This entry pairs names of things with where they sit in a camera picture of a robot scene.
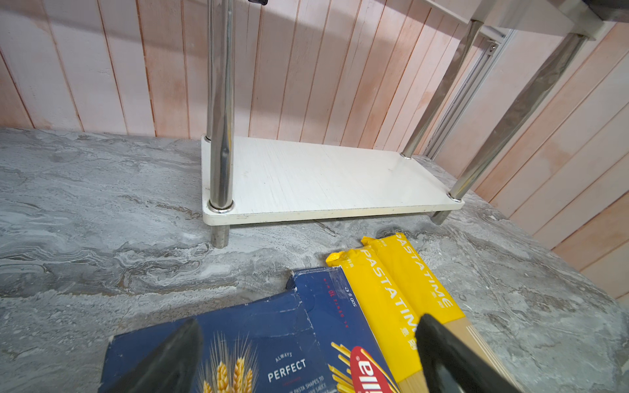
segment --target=metal shelf leg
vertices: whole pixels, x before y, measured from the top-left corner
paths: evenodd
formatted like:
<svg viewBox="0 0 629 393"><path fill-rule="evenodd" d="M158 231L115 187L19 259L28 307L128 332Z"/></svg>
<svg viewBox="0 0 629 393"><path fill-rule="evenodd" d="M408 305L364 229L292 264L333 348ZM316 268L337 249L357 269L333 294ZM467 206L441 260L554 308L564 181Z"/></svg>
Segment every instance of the metal shelf leg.
<svg viewBox="0 0 629 393"><path fill-rule="evenodd" d="M208 21L209 208L222 213L233 208L233 0L209 0ZM227 246L229 235L229 225L212 227L212 245Z"/></svg>
<svg viewBox="0 0 629 393"><path fill-rule="evenodd" d="M428 129L428 126L430 125L430 122L432 122L432 119L437 114L437 111L443 103L445 96L447 96L448 91L450 91L450 88L452 87L452 84L454 83L454 80L456 79L457 74L459 73L459 70L463 65L463 61L465 60L467 53L470 51L470 48L474 44L474 40L476 39L476 36L478 35L478 32L481 29L482 25L482 22L474 20L470 21L470 23L467 25L467 34L459 42L457 51L454 53L454 57L452 57L450 65L445 71L445 75L441 79L441 83L439 83L439 87L437 87L437 90L430 99L430 102L428 103L424 114L421 115L420 122L417 123L417 127L415 127L411 138L406 143L404 150L402 150L401 154L404 158L411 158L413 152L415 152L415 149L417 149L417 146L420 144L421 139L423 138L426 130Z"/></svg>
<svg viewBox="0 0 629 393"><path fill-rule="evenodd" d="M460 201L463 198L472 184L478 180L483 171L487 169L557 83L585 41L587 41L586 36L576 33L568 34L561 41L507 109L498 125L489 134L481 149L454 184L448 193L452 200ZM435 224L441 225L449 214L450 211L438 211L431 219Z"/></svg>

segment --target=spaghetti package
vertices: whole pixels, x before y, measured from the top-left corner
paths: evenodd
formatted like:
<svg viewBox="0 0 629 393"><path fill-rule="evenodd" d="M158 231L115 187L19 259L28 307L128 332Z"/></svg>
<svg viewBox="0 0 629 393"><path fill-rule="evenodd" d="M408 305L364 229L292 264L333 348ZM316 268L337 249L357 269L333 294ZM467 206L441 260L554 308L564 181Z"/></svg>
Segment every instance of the spaghetti package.
<svg viewBox="0 0 629 393"><path fill-rule="evenodd" d="M419 315L391 279L375 251L367 246L333 253L326 263L343 268L395 381L420 371L415 340Z"/></svg>
<svg viewBox="0 0 629 393"><path fill-rule="evenodd" d="M297 290L115 336L99 393L334 393Z"/></svg>
<svg viewBox="0 0 629 393"><path fill-rule="evenodd" d="M383 239L363 238L362 243L378 258L388 277L398 285L418 317L428 313L441 322L476 355L491 365L499 374L522 390L520 384L505 369L489 345L465 317L452 296L430 271L403 233ZM428 392L423 373L416 373L399 383L402 393Z"/></svg>
<svg viewBox="0 0 629 393"><path fill-rule="evenodd" d="M401 393L342 268L296 270L286 284L293 288L339 393Z"/></svg>
<svg viewBox="0 0 629 393"><path fill-rule="evenodd" d="M428 313L446 324L465 316L403 233L383 239L364 237L362 243L375 251L419 317Z"/></svg>

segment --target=blue pasta box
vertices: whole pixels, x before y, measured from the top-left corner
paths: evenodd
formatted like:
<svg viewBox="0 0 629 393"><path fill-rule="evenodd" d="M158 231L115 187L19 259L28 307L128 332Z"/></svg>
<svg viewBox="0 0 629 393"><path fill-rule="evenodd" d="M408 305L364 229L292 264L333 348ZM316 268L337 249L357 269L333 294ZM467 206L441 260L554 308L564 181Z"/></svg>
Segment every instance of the blue pasta box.
<svg viewBox="0 0 629 393"><path fill-rule="evenodd" d="M340 393L399 393L343 269L296 270L286 288L297 289Z"/></svg>
<svg viewBox="0 0 629 393"><path fill-rule="evenodd" d="M295 289L115 336L99 393L335 392Z"/></svg>

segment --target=wheat illustration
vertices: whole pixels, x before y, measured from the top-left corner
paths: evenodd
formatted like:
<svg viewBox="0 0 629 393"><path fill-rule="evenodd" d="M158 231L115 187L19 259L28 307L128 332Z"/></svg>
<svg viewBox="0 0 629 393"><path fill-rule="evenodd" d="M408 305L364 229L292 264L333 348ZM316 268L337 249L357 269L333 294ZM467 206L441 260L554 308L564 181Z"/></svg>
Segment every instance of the wheat illustration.
<svg viewBox="0 0 629 393"><path fill-rule="evenodd" d="M247 371L247 376L245 377L245 392L244 393L252 393L253 392L253 370L250 368Z"/></svg>
<svg viewBox="0 0 629 393"><path fill-rule="evenodd" d="M203 393L212 393L212 387L206 380L203 381Z"/></svg>
<svg viewBox="0 0 629 393"><path fill-rule="evenodd" d="M214 336L209 362L199 370L199 393L253 393L257 380L257 354L246 338L229 348L225 337Z"/></svg>
<svg viewBox="0 0 629 393"><path fill-rule="evenodd" d="M227 366L221 362L216 368L217 393L230 393L230 380L227 375Z"/></svg>
<svg viewBox="0 0 629 393"><path fill-rule="evenodd" d="M234 367L234 378L233 378L233 387L234 393L244 393L243 392L243 378L245 376L245 359L238 358L236 359L236 366Z"/></svg>

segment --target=upper shelf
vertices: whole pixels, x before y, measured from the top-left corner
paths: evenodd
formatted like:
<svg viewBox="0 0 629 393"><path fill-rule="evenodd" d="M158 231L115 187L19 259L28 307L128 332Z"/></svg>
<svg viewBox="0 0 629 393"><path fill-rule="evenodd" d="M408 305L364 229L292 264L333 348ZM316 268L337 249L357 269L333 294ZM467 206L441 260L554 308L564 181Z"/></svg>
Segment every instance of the upper shelf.
<svg viewBox="0 0 629 393"><path fill-rule="evenodd" d="M203 221L270 223L457 210L463 202L415 160L397 152L234 138L233 200L208 207L210 142L202 141Z"/></svg>
<svg viewBox="0 0 629 393"><path fill-rule="evenodd" d="M603 20L582 0L424 1L462 23L477 19L495 28L560 36L575 32L596 39L603 27Z"/></svg>

